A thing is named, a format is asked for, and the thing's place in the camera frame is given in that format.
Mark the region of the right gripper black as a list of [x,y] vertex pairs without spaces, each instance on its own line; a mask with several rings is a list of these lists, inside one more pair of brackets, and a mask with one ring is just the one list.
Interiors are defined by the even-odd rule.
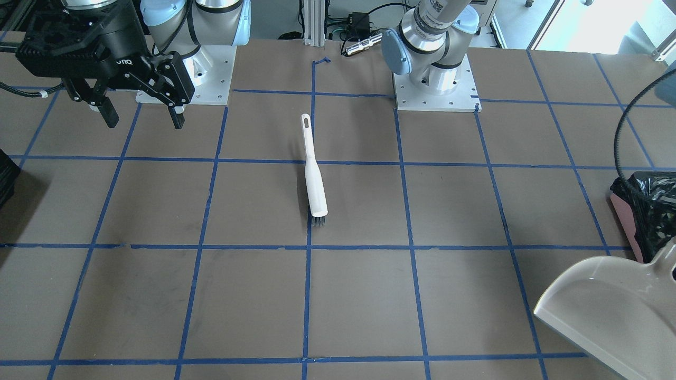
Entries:
[[[109,128],[120,118],[108,88],[140,90],[165,106],[177,130],[184,125],[178,107],[195,93],[179,53],[152,60],[142,24],[131,1],[43,3],[29,21],[15,57],[37,77],[62,79],[75,102],[98,111]],[[86,79],[93,79],[90,87]]]

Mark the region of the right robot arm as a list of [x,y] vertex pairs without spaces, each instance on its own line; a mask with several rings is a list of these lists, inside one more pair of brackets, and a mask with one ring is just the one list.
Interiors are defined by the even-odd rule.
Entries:
[[225,106],[235,53],[250,38],[249,1],[58,1],[39,7],[23,40],[2,43],[33,75],[60,79],[113,128],[107,93],[167,106],[175,128],[184,108]]

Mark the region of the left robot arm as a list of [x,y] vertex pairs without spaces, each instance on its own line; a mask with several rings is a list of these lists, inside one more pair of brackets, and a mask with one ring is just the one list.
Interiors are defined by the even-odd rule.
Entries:
[[478,29],[480,15],[469,1],[420,1],[396,28],[382,32],[382,57],[393,74],[446,96],[459,83],[459,67]]

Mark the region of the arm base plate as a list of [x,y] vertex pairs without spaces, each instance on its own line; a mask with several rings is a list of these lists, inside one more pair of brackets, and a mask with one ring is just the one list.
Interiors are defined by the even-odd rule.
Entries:
[[183,60],[195,87],[191,105],[227,105],[236,52],[236,46],[202,45]]
[[393,73],[392,79],[399,111],[474,113],[482,110],[468,55],[451,69],[428,65],[406,75]]

